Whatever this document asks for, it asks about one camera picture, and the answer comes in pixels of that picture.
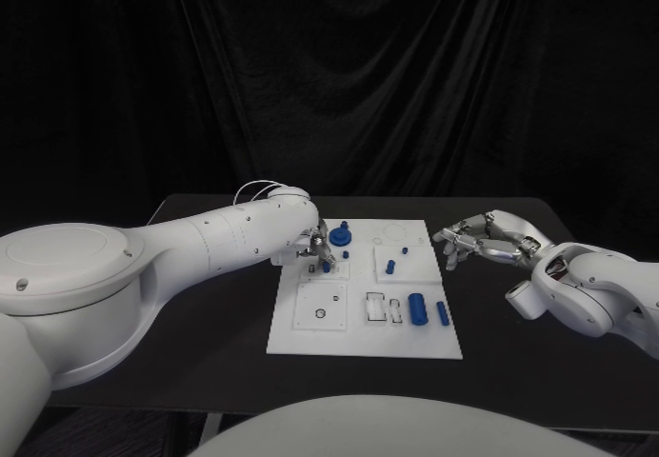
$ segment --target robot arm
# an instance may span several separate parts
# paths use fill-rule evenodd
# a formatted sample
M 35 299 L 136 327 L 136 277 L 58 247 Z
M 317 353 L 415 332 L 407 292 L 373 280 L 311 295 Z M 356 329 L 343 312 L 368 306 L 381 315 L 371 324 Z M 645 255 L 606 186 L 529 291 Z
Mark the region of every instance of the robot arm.
M 13 455 L 52 389 L 128 356 L 170 298 L 206 279 L 298 255 L 336 263 L 309 194 L 141 228 L 55 224 L 0 238 L 0 456 Z
M 448 270 L 473 255 L 531 270 L 531 279 L 505 294 L 526 319 L 549 310 L 584 335 L 619 334 L 659 358 L 658 264 L 596 246 L 555 245 L 526 220 L 497 210 L 433 238 L 446 240 Z

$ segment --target white board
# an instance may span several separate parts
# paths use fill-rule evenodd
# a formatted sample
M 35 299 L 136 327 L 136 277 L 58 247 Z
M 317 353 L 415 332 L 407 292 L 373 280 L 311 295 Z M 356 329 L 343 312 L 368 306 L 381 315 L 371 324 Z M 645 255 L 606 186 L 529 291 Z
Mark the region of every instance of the white board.
M 329 229 L 335 229 L 342 220 L 329 219 L 326 222 Z M 323 273 L 313 257 L 300 258 L 293 266 L 281 269 L 268 353 L 461 359 L 443 278 L 424 221 L 353 219 L 348 220 L 348 224 L 353 241 L 346 247 L 332 246 L 333 255 L 343 264 L 339 273 Z M 402 254 L 402 248 L 408 248 L 408 254 Z M 397 260 L 398 269 L 394 269 L 394 274 L 385 274 L 388 278 L 381 278 L 381 282 L 378 269 L 382 269 L 384 260 L 378 265 L 376 249 L 382 259 L 398 252 L 404 256 Z M 346 260 L 343 250 L 349 251 Z M 306 287 L 304 294 L 300 294 L 301 286 Z M 385 307 L 385 322 L 368 322 L 369 292 L 385 296 L 385 300 L 376 301 L 378 306 Z M 424 326 L 411 323 L 408 296 L 412 293 L 421 293 L 424 297 L 428 314 L 428 324 Z M 394 312 L 389 309 L 392 299 L 399 303 L 398 311 Z M 441 324 L 437 310 L 440 301 L 444 302 L 450 319 L 447 327 Z

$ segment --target white robot link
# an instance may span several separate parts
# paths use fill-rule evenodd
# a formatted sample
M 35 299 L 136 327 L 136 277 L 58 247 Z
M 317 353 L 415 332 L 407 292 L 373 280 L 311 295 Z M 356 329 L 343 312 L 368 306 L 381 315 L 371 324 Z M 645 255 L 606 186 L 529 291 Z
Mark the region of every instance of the white robot link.
M 0 238 L 0 456 L 13 455 L 52 389 L 128 356 L 170 298 L 265 259 L 317 255 L 333 267 L 327 227 L 309 194 L 141 228 L 55 224 Z
M 505 294 L 526 319 L 548 310 L 587 336 L 607 332 L 659 358 L 659 264 L 580 243 L 555 245 L 535 226 L 493 210 L 444 228 L 446 269 L 473 255 L 531 271 L 531 279 Z

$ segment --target cable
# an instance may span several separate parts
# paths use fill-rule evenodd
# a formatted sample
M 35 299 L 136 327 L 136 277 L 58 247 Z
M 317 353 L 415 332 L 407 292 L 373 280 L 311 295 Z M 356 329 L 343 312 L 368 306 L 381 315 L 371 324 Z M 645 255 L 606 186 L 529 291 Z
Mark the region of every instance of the cable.
M 286 186 L 286 184 L 280 184 L 280 183 L 277 183 L 275 181 L 271 181 L 270 179 L 260 179 L 260 180 L 257 180 L 257 181 L 249 181 L 249 182 L 238 189 L 236 196 L 234 197 L 234 205 L 236 204 L 238 196 L 241 195 L 241 191 L 244 190 L 244 188 L 245 188 L 249 184 L 255 184 L 255 183 L 271 183 L 271 184 L 278 184 L 280 186 Z
M 281 186 L 283 186 L 283 184 L 278 184 L 278 183 L 277 183 L 277 184 L 270 184 L 268 186 L 265 186 L 265 187 L 258 191 L 258 193 L 254 195 L 254 197 L 251 197 L 249 202 L 252 202 L 252 201 L 257 199 L 257 197 L 261 195 L 261 193 L 265 192 L 265 190 L 268 190 L 270 188 L 281 188 Z

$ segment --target black backdrop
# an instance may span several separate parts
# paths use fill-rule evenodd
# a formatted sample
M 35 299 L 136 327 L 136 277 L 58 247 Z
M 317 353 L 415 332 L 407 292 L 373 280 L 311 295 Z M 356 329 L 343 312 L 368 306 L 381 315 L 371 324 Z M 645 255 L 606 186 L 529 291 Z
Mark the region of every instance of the black backdrop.
M 6 0 L 1 230 L 174 192 L 536 196 L 656 260 L 659 2 Z

